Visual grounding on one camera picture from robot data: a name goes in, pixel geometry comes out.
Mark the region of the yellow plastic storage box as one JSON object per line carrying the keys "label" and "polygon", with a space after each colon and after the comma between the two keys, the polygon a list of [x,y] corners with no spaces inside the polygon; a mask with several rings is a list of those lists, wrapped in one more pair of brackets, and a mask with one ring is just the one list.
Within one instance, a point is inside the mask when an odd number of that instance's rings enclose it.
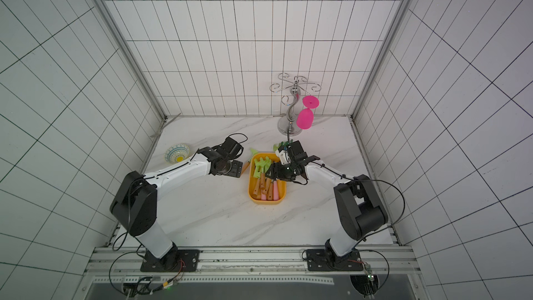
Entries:
{"label": "yellow plastic storage box", "polygon": [[253,176],[255,168],[254,160],[267,156],[272,162],[279,161],[279,158],[274,153],[259,152],[253,157],[249,167],[248,196],[256,204],[280,204],[287,195],[287,183],[280,180],[274,181],[268,179],[265,174],[262,174],[259,179]]}

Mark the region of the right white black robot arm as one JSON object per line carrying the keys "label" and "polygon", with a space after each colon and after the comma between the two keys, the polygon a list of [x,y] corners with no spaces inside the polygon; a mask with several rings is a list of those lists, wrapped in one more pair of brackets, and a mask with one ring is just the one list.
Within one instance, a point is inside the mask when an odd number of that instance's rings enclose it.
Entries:
{"label": "right white black robot arm", "polygon": [[386,208],[373,181],[366,175],[349,177],[327,165],[317,156],[307,155],[299,141],[282,144],[276,150],[279,161],[266,171],[266,177],[296,183],[297,177],[333,190],[340,229],[326,240],[323,249],[307,249],[303,257],[311,272],[362,272],[363,262],[357,243],[389,221]]}

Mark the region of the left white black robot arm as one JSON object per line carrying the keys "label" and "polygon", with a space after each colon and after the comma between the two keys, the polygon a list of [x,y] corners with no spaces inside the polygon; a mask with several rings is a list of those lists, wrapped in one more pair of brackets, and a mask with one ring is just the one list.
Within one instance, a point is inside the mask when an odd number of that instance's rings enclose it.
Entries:
{"label": "left white black robot arm", "polygon": [[179,249],[158,223],[158,203],[172,190],[203,176],[239,178],[242,145],[228,136],[214,147],[198,149],[191,157],[165,169],[128,173],[110,204],[111,214],[129,236],[146,250],[141,272],[194,272],[199,250]]}

